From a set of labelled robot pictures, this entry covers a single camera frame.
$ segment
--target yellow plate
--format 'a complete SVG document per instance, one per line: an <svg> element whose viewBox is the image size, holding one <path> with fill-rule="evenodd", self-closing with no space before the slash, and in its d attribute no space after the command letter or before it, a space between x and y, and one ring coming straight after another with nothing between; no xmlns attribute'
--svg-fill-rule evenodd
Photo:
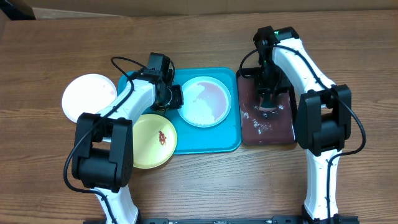
<svg viewBox="0 0 398 224"><path fill-rule="evenodd" d="M177 132L166 118L141 115L132 129L134 167L150 169L162 165L173 155Z"/></svg>

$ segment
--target wooden table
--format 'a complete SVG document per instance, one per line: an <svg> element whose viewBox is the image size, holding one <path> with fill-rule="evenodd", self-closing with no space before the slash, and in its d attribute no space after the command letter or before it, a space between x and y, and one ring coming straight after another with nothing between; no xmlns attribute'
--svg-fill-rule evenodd
<svg viewBox="0 0 398 224"><path fill-rule="evenodd" d="M168 55L177 68L236 71L257 28L268 25L294 27L325 74L353 92L368 143L340 160L340 213L361 223L398 223L398 11L7 22L0 42L0 223L104 217L94 195L72 192L62 179L75 124L61 97L74 78L100 73L117 83L111 56L145 64L150 52ZM246 66L255 64L253 57ZM346 150L360 140L353 123ZM175 156L162 169L134 171L133 201L148 218L299 215L307 165L304 151L291 148L242 145L232 153Z"/></svg>

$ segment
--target blue tray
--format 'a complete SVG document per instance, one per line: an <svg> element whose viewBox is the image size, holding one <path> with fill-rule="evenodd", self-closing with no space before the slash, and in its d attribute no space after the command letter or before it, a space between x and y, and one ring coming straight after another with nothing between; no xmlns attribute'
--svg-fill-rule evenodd
<svg viewBox="0 0 398 224"><path fill-rule="evenodd" d="M223 122L210 128L198 128L184 121L177 110L166 112L165 117L174 125L178 141L174 154L199 154L213 152L231 152L242 141L241 117L239 114L238 88L235 73L229 68L190 68L176 69L174 84L183 85L191 78L213 77L228 88L231 93L231 110ZM119 80L118 94L126 87L127 78ZM147 109L144 114L155 113Z"/></svg>

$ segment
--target plate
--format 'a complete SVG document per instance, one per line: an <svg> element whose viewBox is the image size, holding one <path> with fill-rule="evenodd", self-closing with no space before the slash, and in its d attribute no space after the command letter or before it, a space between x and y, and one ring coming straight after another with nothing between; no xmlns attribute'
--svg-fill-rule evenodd
<svg viewBox="0 0 398 224"><path fill-rule="evenodd" d="M156 114L141 115L132 129L134 167L150 169L173 155L177 132L172 123Z"/></svg>
<svg viewBox="0 0 398 224"><path fill-rule="evenodd" d="M195 77L182 85L184 105L178 109L189 124L208 128L222 122L231 109L227 87L212 77Z"/></svg>
<svg viewBox="0 0 398 224"><path fill-rule="evenodd" d="M95 114L116 99L116 87L103 75L87 74L72 81L62 95L62 110L73 122L83 113Z"/></svg>

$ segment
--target white plate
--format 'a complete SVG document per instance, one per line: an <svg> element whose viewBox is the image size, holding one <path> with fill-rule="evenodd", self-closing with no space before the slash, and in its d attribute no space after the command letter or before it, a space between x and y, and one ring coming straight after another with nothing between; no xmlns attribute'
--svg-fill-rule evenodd
<svg viewBox="0 0 398 224"><path fill-rule="evenodd" d="M222 122L231 109L231 94L221 81L195 77L182 85L184 105L178 109L189 124L207 128Z"/></svg>
<svg viewBox="0 0 398 224"><path fill-rule="evenodd" d="M72 81L62 95L62 110L73 122L83 113L97 113L116 99L116 87L103 75L87 74Z"/></svg>

